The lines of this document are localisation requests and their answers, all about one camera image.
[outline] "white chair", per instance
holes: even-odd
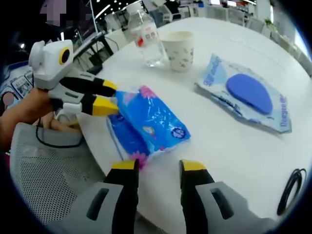
[[[256,18],[253,18],[253,17],[250,17],[250,19],[246,25],[247,28],[254,30],[258,33],[262,33],[264,26],[265,26],[265,22],[262,22]]]
[[[280,34],[276,31],[271,32],[271,40],[278,44]]]
[[[301,53],[299,55],[298,62],[301,64],[303,69],[308,73],[308,75],[312,77],[312,63],[304,53]]]
[[[158,9],[162,13],[162,21],[164,21],[164,22],[170,23],[170,22],[174,21],[174,16],[177,16],[177,15],[180,15],[182,18],[181,13],[172,14],[166,5],[162,5]]]
[[[207,17],[217,20],[229,20],[228,9],[220,6],[206,6]]]
[[[245,13],[242,11],[237,11],[233,8],[229,8],[228,10],[228,14],[229,14],[229,21],[231,23],[235,23],[238,24],[240,26],[245,26]]]
[[[268,28],[266,25],[264,25],[261,34],[270,39],[271,38],[271,32],[272,32],[271,29]]]

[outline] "patterned paper cup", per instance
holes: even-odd
[[[167,53],[170,67],[177,72],[188,71],[193,63],[193,34],[180,31],[160,37]]]

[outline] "blue plastic package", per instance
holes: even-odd
[[[142,136],[131,126],[122,115],[108,116],[116,138],[129,155],[148,156],[150,152]]]
[[[117,91],[116,98],[120,115],[109,118],[128,154],[139,151],[148,156],[191,137],[186,126],[148,87],[140,87],[137,93]]]
[[[245,89],[245,92],[247,90],[250,94],[254,94],[255,97],[253,98],[261,97],[261,100],[257,102],[262,102],[262,107],[265,105],[267,108],[266,114],[260,112],[259,108],[251,105],[251,103],[246,103],[242,99],[237,98],[231,88],[229,89],[229,82],[237,76],[249,77],[261,83],[268,97],[265,97],[266,95],[263,95],[263,92],[262,94],[259,93],[259,89],[253,89],[250,92],[250,90],[247,90],[250,87],[242,83],[242,80],[240,80],[241,83],[236,84],[236,88]],[[249,68],[226,61],[212,54],[207,69],[203,76],[196,82],[196,85],[205,91],[211,99],[226,107],[238,119],[244,119],[256,125],[262,125],[280,134],[292,132],[292,122],[288,110],[287,98],[265,81],[263,77],[257,75]]]

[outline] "gray mesh fabric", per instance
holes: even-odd
[[[85,142],[56,149],[36,139],[36,127],[19,123],[11,146],[10,172],[25,202],[43,223],[62,220],[77,196],[104,174]],[[77,144],[80,134],[39,129],[39,137],[55,145]]]

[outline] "human hand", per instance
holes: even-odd
[[[33,123],[53,111],[47,91],[36,87],[17,106],[20,106],[19,112],[25,116],[22,122],[26,123]]]
[[[68,123],[61,123],[57,119],[54,119],[54,113],[50,112],[40,119],[40,124],[43,128],[53,129],[62,132],[69,133],[81,133],[80,126],[77,121],[70,121]]]

